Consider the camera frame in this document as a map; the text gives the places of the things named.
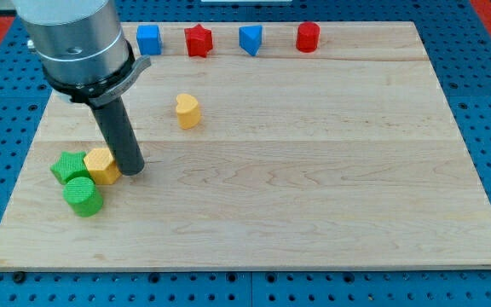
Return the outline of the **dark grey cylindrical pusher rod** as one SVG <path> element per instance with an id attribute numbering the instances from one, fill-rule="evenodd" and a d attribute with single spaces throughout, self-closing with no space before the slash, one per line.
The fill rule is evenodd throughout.
<path id="1" fill-rule="evenodd" d="M 145 161 L 122 99 L 90 108 L 120 172 L 126 176 L 139 174 Z"/>

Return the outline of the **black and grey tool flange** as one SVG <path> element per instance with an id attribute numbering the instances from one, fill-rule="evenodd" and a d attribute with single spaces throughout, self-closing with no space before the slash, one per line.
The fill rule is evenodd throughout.
<path id="1" fill-rule="evenodd" d="M 69 102 L 102 107 L 120 98 L 124 92 L 140 77 L 141 73 L 152 65 L 149 55 L 135 58 L 130 43 L 127 43 L 129 57 L 116 71 L 94 83 L 66 84 L 57 81 L 43 67 L 43 74 L 49 85 L 58 92 L 69 96 Z"/>

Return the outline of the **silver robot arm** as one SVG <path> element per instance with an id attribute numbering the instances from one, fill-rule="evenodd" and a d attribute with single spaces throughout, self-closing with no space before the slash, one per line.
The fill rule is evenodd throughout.
<path id="1" fill-rule="evenodd" d="M 122 95 L 151 65 L 136 57 L 112 0 L 13 0 L 50 86 L 88 106 L 126 176 L 145 165 Z"/>

